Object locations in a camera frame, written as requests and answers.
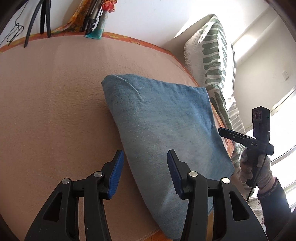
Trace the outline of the right forearm dark sleeve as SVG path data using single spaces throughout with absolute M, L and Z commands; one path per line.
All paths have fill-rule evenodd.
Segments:
M 266 235 L 273 240 L 283 230 L 290 220 L 292 213 L 288 205 L 285 192 L 276 177 L 271 178 L 271 184 L 267 184 L 257 193 L 261 204 Z

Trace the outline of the gloved right hand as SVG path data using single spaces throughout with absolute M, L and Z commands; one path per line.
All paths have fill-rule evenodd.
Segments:
M 251 180 L 254 177 L 254 157 L 257 159 L 257 168 L 261 170 L 257 177 L 257 186 L 259 189 L 263 189 L 273 178 L 273 173 L 270 169 L 270 158 L 265 154 L 257 156 L 255 150 L 245 149 L 240 159 L 240 180 L 242 183 L 246 183 L 247 180 Z

